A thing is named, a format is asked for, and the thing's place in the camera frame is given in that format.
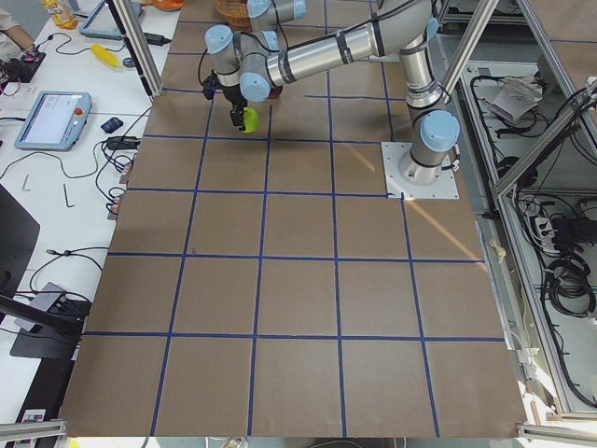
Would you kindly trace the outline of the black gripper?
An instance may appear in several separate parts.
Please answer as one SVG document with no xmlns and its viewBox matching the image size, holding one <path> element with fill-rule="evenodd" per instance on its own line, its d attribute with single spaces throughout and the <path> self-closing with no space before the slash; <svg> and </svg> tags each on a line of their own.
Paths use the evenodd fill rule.
<svg viewBox="0 0 597 448">
<path fill-rule="evenodd" d="M 246 99 L 242 96 L 240 85 L 225 86 L 218 79 L 214 70 L 202 81 L 202 93 L 207 100 L 213 100 L 215 93 L 222 91 L 225 98 L 232 104 L 229 112 L 232 124 L 239 128 L 241 132 L 246 131 Z"/>
</svg>

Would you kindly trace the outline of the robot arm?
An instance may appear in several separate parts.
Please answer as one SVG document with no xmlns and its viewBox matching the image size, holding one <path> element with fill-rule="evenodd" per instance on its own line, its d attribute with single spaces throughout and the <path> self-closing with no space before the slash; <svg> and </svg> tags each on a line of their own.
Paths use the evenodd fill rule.
<svg viewBox="0 0 597 448">
<path fill-rule="evenodd" d="M 222 91 L 238 129 L 248 128 L 244 114 L 249 103 L 269 99 L 277 88 L 371 56 L 395 53 L 407 82 L 406 100 L 417 133 L 401 162 L 408 171 L 406 177 L 413 179 L 419 170 L 440 169 L 457 142 L 460 125 L 439 104 L 448 92 L 434 76 L 428 56 L 429 40 L 437 31 L 430 2 L 383 1 L 359 23 L 285 48 L 278 34 L 284 23 L 306 15 L 306 3 L 249 1 L 246 8 L 251 32 L 214 25 L 204 35 L 213 69 L 201 81 L 202 93 L 212 99 Z"/>
<path fill-rule="evenodd" d="M 307 13 L 305 0 L 248 0 L 246 5 L 250 19 L 272 17 L 285 22 L 302 19 Z"/>
</svg>

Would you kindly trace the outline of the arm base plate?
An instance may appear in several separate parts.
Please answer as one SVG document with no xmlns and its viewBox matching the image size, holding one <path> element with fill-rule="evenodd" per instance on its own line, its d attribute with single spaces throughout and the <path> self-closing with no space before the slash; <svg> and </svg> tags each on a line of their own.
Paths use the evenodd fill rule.
<svg viewBox="0 0 597 448">
<path fill-rule="evenodd" d="M 456 168 L 451 155 L 433 168 L 422 167 L 411 158 L 409 142 L 381 142 L 386 195 L 391 199 L 458 200 Z"/>
</svg>

